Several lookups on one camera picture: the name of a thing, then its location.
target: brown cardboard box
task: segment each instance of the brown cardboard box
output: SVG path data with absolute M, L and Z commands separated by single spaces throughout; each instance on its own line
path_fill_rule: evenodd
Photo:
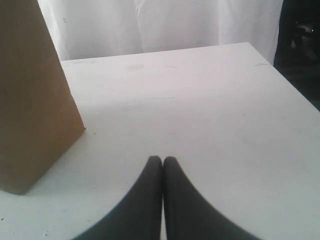
M 25 193 L 84 130 L 37 0 L 0 0 L 0 189 Z

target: white table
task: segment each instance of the white table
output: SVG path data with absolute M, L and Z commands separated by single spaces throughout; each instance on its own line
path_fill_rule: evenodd
M 320 113 L 248 43 L 62 65 L 86 133 L 26 196 L 0 192 L 0 239 L 75 237 L 150 155 L 264 240 L 320 239 Z

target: white backdrop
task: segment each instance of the white backdrop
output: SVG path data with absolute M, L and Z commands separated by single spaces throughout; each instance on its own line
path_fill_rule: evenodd
M 270 63 L 283 0 L 38 0 L 60 60 L 251 43 Z

